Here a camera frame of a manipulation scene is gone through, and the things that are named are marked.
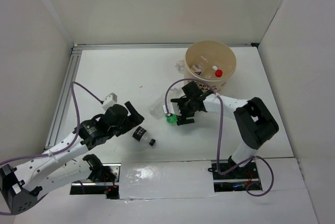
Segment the green plastic bottle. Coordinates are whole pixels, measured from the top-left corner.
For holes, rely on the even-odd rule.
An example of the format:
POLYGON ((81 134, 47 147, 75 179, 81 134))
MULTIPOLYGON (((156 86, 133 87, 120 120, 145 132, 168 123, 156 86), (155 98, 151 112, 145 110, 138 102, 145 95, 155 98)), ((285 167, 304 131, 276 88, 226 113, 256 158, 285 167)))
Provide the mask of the green plastic bottle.
POLYGON ((169 124, 176 124, 178 122, 178 115, 176 114, 166 114, 165 117, 169 124))

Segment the black label small bottle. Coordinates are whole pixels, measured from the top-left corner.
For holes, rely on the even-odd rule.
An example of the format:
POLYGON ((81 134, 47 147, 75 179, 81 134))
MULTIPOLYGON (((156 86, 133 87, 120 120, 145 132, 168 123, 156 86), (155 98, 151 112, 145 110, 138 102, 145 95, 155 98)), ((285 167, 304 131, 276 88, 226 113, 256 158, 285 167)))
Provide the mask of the black label small bottle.
POLYGON ((132 134, 132 137, 137 140, 140 143, 147 144, 151 147, 155 146, 156 140, 152 137, 152 135, 143 127, 139 126, 134 133, 132 134))

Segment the clear bottle white cap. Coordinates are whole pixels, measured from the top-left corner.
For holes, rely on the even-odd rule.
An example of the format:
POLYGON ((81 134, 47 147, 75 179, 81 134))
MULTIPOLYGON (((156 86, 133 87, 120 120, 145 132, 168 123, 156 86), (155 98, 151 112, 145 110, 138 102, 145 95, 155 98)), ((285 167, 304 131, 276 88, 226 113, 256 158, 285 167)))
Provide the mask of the clear bottle white cap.
POLYGON ((217 71, 218 67, 216 65, 213 65, 211 68, 204 70, 200 76, 207 79, 214 79, 217 77, 217 71))

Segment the red label water bottle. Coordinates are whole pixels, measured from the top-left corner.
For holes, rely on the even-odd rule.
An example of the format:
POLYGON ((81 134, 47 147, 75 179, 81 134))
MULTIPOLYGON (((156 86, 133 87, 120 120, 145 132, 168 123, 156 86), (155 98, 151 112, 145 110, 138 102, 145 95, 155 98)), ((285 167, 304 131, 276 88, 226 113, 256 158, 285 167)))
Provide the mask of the red label water bottle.
MULTIPOLYGON (((204 67, 204 66, 202 66, 202 65, 192 65, 192 67, 191 67, 191 70, 195 73, 195 74, 197 74, 197 75, 201 75, 201 73, 204 71, 204 70, 206 70, 206 69, 209 69, 209 68, 211 68, 212 66, 209 66, 209 67, 204 67)), ((222 75, 223 75, 223 71, 221 70, 221 69, 219 69, 218 68, 218 71, 216 72, 216 75, 217 75, 217 77, 216 78, 219 78, 219 77, 222 77, 222 75)))

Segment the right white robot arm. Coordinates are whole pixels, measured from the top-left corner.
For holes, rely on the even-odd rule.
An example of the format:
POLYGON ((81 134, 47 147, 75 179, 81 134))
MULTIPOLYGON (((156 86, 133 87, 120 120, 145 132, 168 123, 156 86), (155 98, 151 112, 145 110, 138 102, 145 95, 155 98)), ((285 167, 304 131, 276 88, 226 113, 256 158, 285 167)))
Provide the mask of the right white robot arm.
POLYGON ((279 131, 276 120, 258 97, 247 100, 223 96, 213 89, 203 92, 194 81, 183 86, 182 91, 184 95, 180 98, 168 100, 165 95, 164 113, 175 118, 179 126, 194 123, 197 111, 220 115, 216 161, 217 172, 222 176, 229 173, 240 178, 247 171, 246 165, 256 158, 258 149, 279 131), (225 117, 236 121, 242 142, 229 157, 228 169, 222 171, 219 163, 225 117))

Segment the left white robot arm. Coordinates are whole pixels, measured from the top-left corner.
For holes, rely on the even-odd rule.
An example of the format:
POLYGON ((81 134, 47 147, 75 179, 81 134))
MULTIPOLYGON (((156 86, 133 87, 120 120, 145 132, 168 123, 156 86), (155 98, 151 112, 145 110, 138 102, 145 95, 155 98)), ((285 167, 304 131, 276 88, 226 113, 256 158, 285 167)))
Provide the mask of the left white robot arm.
POLYGON ((49 192, 81 180, 115 181, 113 171, 88 152, 112 137, 119 137, 144 121, 130 102, 114 104, 103 114, 85 120, 64 140, 17 167, 1 167, 1 194, 10 215, 19 215, 49 192))

